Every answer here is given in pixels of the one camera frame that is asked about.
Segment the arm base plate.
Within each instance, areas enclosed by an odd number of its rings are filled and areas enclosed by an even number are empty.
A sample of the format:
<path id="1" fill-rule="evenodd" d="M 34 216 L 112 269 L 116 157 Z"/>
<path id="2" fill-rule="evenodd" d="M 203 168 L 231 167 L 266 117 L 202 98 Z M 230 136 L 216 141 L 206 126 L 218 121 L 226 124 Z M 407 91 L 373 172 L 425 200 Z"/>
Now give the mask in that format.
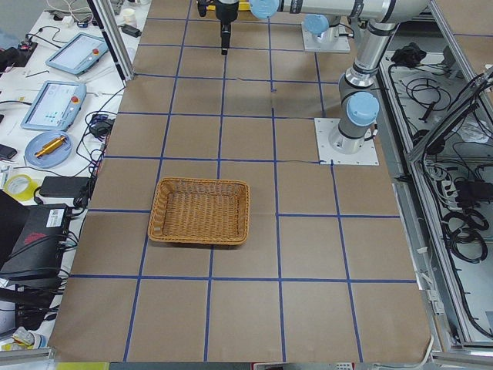
<path id="1" fill-rule="evenodd" d="M 305 52 L 350 52 L 349 37 L 339 22 L 335 25 L 330 25 L 324 32 L 316 34 L 311 32 L 307 28 L 307 23 L 303 21 L 301 23 L 301 31 Z"/>
<path id="2" fill-rule="evenodd" d="M 360 139 L 348 139 L 339 130 L 339 119 L 316 118 L 318 161 L 323 165 L 378 166 L 371 130 Z"/>

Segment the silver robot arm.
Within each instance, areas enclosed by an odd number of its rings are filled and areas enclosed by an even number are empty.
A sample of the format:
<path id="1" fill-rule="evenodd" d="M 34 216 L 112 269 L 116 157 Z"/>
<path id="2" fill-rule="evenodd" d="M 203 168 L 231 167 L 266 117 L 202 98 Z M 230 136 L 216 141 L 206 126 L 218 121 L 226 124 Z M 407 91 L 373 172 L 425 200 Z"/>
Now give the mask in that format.
<path id="1" fill-rule="evenodd" d="M 353 65 L 341 76 L 339 92 L 343 116 L 328 136 L 339 153 L 357 153 L 370 126 L 376 122 L 380 103 L 370 92 L 374 76 L 397 26 L 419 15 L 427 1 L 250 1 L 259 19 L 276 12 L 347 16 L 367 21 Z"/>
<path id="2" fill-rule="evenodd" d="M 340 23 L 340 15 L 307 14 L 301 23 L 304 41 L 335 42 L 340 37 L 353 38 L 354 31 Z"/>

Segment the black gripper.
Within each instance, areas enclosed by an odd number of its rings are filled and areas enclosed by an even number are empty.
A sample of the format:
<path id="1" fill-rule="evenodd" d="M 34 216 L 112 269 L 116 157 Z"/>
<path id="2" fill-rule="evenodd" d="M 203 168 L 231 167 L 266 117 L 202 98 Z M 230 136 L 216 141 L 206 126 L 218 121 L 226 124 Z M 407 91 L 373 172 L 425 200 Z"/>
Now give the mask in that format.
<path id="1" fill-rule="evenodd" d="M 221 54 L 227 55 L 230 49 L 230 39 L 231 39 L 231 24 L 221 23 L 220 24 L 220 38 L 221 38 Z"/>

